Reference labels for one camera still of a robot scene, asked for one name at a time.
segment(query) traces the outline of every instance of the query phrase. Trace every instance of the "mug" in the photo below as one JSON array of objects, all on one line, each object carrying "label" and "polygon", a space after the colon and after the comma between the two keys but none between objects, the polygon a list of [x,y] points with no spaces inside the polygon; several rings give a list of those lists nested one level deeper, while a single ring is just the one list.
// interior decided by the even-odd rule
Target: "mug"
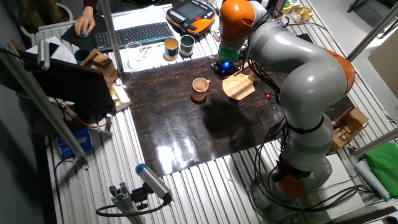
[{"label": "mug", "polygon": [[168,61],[177,59],[178,55],[178,41],[174,38],[169,38],[164,41],[164,57]]},{"label": "mug", "polygon": [[79,65],[81,65],[86,58],[90,55],[90,51],[87,49],[79,49],[75,52],[75,59]]},{"label": "mug", "polygon": [[197,78],[192,82],[192,99],[195,101],[202,101],[206,98],[207,91],[211,84],[210,80],[204,78]]},{"label": "mug", "polygon": [[180,54],[183,57],[192,55],[195,39],[190,35],[183,35],[180,39]]}]

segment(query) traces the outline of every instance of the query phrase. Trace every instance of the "monitor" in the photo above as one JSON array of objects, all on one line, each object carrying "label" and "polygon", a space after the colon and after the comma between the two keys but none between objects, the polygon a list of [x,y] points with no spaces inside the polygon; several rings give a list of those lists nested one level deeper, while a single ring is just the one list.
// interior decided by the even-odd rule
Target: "monitor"
[{"label": "monitor", "polygon": [[[37,63],[36,54],[18,53]],[[79,115],[116,111],[104,76],[98,70],[51,58],[47,71],[32,74],[47,96],[74,102],[73,110]]]}]

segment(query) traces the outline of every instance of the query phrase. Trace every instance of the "black keyboard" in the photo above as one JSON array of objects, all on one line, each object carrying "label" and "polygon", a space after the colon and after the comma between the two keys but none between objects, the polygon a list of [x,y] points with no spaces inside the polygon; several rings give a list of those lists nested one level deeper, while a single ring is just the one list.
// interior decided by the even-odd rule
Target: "black keyboard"
[{"label": "black keyboard", "polygon": [[[119,48],[123,49],[130,42],[139,42],[142,45],[163,42],[165,39],[173,37],[167,22],[148,24],[116,31]],[[100,52],[112,51],[111,42],[107,32],[94,34],[96,48]]]}]

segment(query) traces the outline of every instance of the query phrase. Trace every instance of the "cup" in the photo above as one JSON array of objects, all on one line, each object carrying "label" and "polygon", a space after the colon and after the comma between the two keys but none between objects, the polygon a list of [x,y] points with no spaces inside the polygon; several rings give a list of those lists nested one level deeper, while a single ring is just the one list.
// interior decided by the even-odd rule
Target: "cup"
[{"label": "cup", "polygon": [[178,55],[178,41],[174,38],[169,38],[164,41],[164,59],[173,61],[177,59]]},{"label": "cup", "polygon": [[77,50],[75,52],[76,62],[79,65],[81,65],[86,60],[86,58],[90,55],[90,53],[91,52],[89,50],[87,50],[87,49],[79,49],[79,50]]},{"label": "cup", "polygon": [[202,101],[206,98],[207,91],[211,84],[210,80],[204,78],[197,78],[192,82],[192,99],[195,101]]},{"label": "cup", "polygon": [[142,62],[146,59],[147,49],[138,42],[130,42],[126,45],[126,52],[128,60],[125,67],[131,70],[140,70]]},{"label": "cup", "polygon": [[183,57],[192,55],[195,39],[190,35],[183,35],[180,39],[180,54]]}]

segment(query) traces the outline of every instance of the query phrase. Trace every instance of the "metal pole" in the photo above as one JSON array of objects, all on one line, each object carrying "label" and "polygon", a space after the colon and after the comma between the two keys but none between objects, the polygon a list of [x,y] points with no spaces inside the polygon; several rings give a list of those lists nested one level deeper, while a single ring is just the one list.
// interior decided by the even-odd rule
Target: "metal pole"
[{"label": "metal pole", "polygon": [[282,15],[279,12],[282,12],[282,10],[284,10],[286,2],[287,0],[279,0],[278,5],[276,5],[275,18],[278,18]]},{"label": "metal pole", "polygon": [[395,128],[394,130],[388,132],[387,134],[377,138],[376,140],[365,145],[364,147],[362,147],[358,150],[355,150],[355,152],[353,152],[353,156],[362,156],[363,154],[367,153],[368,151],[374,149],[375,147],[378,147],[378,146],[384,144],[385,142],[393,140],[395,138],[398,138],[398,128]]},{"label": "metal pole", "polygon": [[123,72],[123,62],[120,56],[118,38],[116,37],[116,32],[114,31],[113,21],[112,21],[112,13],[111,6],[109,6],[108,0],[99,0],[101,2],[101,8],[104,12],[106,28],[108,30],[109,39],[111,41],[111,46],[113,50],[113,55],[116,59],[116,65],[118,65],[118,74]]},{"label": "metal pole", "polygon": [[[17,51],[7,46],[8,51],[18,54]],[[70,132],[68,126],[62,121],[62,119],[56,114],[54,109],[51,107],[50,102],[47,99],[43,89],[37,83],[36,79],[30,72],[25,71],[24,65],[20,59],[15,56],[9,55],[5,52],[0,53],[0,60],[4,62],[10,72],[15,76],[17,81],[21,84],[27,94],[32,98],[37,107],[41,110],[44,116],[52,124],[55,130],[61,135],[61,137],[68,144],[73,153],[86,164],[86,153],[81,148],[80,144]]]},{"label": "metal pole", "polygon": [[385,26],[398,14],[398,4],[391,8],[389,13],[366,35],[366,37],[355,47],[355,49],[347,56],[347,60],[352,62],[385,28]]}]

